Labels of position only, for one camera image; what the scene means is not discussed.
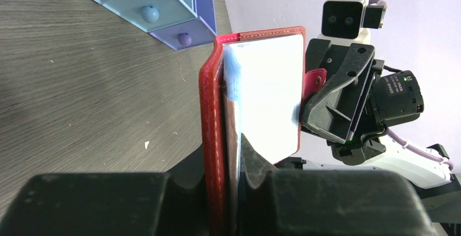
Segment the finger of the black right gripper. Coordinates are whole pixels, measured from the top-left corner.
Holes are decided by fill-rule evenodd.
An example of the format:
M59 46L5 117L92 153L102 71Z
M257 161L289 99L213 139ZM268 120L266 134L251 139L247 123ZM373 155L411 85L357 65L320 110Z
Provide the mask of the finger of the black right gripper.
M331 142L351 140L374 77L375 47L350 44L337 73L303 104L302 130Z
M326 79L335 75L341 66L349 46L333 45L330 40L311 39L306 50L306 72L326 69Z

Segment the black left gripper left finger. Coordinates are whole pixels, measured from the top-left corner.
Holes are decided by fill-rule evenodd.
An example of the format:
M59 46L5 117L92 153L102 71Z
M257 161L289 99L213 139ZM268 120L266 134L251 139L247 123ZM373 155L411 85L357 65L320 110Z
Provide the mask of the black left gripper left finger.
M1 221L1 235L208 233L201 148L166 172L36 175Z

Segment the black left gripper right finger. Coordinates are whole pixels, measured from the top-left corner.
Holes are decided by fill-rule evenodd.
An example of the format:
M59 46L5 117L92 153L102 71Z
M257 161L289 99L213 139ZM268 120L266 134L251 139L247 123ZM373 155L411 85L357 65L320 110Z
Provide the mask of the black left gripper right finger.
M388 171L280 170L241 139L237 235L433 235L419 197Z

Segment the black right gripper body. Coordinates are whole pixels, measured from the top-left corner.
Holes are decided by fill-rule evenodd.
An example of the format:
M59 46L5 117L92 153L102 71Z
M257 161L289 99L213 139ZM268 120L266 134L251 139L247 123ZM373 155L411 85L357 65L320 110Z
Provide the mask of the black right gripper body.
M351 140L344 144L328 141L332 155L346 165L360 165L384 153L384 136L391 126L416 120L424 110L419 84L413 73L393 69L382 76L384 61L374 59L375 74L365 106Z

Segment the red leather card holder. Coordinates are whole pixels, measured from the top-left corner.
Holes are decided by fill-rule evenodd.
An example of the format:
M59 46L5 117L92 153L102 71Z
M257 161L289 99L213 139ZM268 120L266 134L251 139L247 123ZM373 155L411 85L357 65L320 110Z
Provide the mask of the red leather card holder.
M235 230L243 140L271 164L300 147L302 102L326 70L306 70L306 29L217 36L198 76L210 235Z

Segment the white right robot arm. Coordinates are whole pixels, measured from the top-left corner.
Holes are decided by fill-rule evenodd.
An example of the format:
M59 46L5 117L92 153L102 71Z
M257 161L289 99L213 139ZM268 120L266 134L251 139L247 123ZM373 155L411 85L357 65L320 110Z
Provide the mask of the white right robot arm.
M303 132L325 139L345 165L375 167L409 180L434 222L460 223L460 176L452 173L443 146L416 146L391 130L424 111L412 71L387 67L371 45L312 39L306 72Z

